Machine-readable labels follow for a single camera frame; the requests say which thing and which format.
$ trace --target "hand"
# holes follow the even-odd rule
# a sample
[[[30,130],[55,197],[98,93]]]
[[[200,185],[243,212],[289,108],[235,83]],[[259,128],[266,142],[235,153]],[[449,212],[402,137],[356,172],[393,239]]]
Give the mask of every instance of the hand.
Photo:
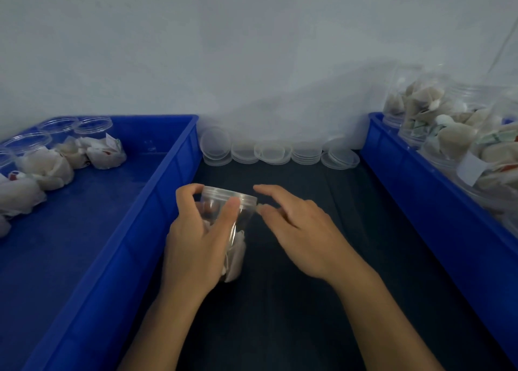
[[[332,283],[343,264],[359,257],[338,228],[313,201],[304,201],[279,185],[255,185],[279,205],[262,205],[257,212],[277,237],[288,257],[308,276]]]
[[[179,290],[194,295],[201,302],[221,277],[240,202],[238,198],[230,198],[207,231],[193,198],[202,190],[201,184],[184,185],[176,190],[178,218],[167,235],[161,296],[167,297]]]

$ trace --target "forearm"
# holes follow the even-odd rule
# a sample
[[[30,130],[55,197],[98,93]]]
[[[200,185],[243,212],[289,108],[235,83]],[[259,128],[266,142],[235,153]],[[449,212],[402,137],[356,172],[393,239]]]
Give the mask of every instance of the forearm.
[[[355,254],[338,269],[331,284],[369,371],[442,370],[380,276],[361,257]]]
[[[119,371],[174,370],[203,298],[186,290],[160,293],[149,308]]]

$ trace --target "blue plastic crate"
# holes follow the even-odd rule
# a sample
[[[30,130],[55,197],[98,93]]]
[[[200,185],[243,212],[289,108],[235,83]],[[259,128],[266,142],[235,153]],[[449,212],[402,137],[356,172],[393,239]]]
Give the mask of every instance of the blue plastic crate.
[[[372,113],[362,157],[518,366],[518,239]]]
[[[89,166],[0,241],[0,369],[113,368],[202,154],[197,116],[114,116],[127,161]]]

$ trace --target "black cloth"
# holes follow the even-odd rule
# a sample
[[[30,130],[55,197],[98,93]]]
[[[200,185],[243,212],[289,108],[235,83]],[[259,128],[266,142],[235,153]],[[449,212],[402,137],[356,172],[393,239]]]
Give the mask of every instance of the black cloth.
[[[447,370],[514,369],[370,168],[336,171],[294,162],[221,167],[202,163],[194,182],[256,195],[278,184],[314,200],[380,274],[407,318]],[[258,195],[260,203],[274,204]],[[246,230],[243,271],[207,296],[185,340],[178,370],[365,369],[340,300],[301,273],[262,219]],[[156,296],[161,264],[126,348]]]

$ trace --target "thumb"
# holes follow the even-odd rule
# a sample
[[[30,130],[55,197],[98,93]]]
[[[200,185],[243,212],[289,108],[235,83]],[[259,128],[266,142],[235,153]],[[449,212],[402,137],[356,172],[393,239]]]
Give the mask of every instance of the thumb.
[[[289,224],[282,214],[270,205],[261,205],[257,210],[266,225],[274,233],[275,237],[282,243],[296,234],[297,229]]]
[[[239,198],[230,198],[221,209],[220,215],[210,229],[209,235],[217,243],[221,242],[226,246],[226,241],[230,238],[230,231],[236,223],[239,215]]]

